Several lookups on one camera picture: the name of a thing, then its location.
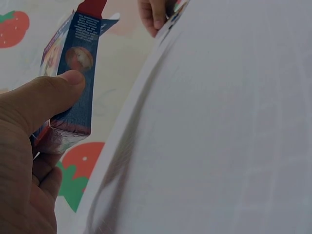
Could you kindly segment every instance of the child's hand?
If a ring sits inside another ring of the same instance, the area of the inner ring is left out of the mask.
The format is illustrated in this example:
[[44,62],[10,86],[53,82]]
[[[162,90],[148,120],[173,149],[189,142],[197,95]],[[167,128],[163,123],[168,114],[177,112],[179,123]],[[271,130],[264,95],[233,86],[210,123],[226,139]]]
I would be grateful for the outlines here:
[[171,16],[177,0],[138,0],[138,10],[147,31],[155,37]]

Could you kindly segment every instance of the white paper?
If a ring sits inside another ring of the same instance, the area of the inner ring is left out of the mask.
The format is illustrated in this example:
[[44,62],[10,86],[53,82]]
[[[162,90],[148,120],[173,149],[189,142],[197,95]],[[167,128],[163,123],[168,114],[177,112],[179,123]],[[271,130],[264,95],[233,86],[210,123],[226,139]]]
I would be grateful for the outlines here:
[[191,1],[135,83],[73,233],[310,234],[311,11]]

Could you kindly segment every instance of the fingernail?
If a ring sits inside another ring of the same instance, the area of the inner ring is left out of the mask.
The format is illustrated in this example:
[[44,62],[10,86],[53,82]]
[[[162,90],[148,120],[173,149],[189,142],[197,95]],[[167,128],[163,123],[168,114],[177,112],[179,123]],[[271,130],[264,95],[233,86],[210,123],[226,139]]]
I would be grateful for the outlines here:
[[75,70],[67,71],[67,72],[59,75],[58,77],[66,80],[70,85],[80,84],[84,80],[83,74],[81,74],[80,72],[75,71]]
[[156,20],[156,21],[154,22],[154,28],[155,28],[155,29],[161,29],[161,27],[162,27],[161,21],[160,21],[160,20]]

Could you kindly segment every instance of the finger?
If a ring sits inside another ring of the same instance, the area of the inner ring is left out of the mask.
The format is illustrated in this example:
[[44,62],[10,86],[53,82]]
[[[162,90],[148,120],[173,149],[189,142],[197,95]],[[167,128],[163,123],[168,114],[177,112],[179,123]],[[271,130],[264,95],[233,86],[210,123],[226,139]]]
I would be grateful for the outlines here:
[[62,170],[58,167],[55,167],[41,182],[39,187],[48,197],[51,198],[51,201],[55,203],[55,200],[57,199],[59,194],[61,184],[62,184]]
[[154,28],[159,30],[166,21],[166,2],[165,0],[150,1],[153,11]]
[[139,0],[138,8],[143,25],[145,26],[146,30],[150,33],[150,35],[154,38],[158,30],[154,28],[153,12],[151,5],[149,3],[142,3]]
[[20,126],[30,136],[46,120],[72,107],[84,85],[84,77],[78,71],[68,71],[56,78],[36,78],[2,94],[0,117]]
[[39,154],[33,161],[33,183],[37,186],[55,168],[62,155]]

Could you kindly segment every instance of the blue box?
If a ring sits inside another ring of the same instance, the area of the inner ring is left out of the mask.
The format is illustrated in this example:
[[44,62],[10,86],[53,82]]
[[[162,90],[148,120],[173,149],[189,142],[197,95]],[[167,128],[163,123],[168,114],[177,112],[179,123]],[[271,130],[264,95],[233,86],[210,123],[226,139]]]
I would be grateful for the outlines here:
[[64,22],[44,49],[40,76],[54,77],[69,70],[85,76],[78,102],[52,117],[31,136],[35,152],[61,154],[91,134],[93,85],[99,37],[119,21],[102,19],[106,0],[85,0]]

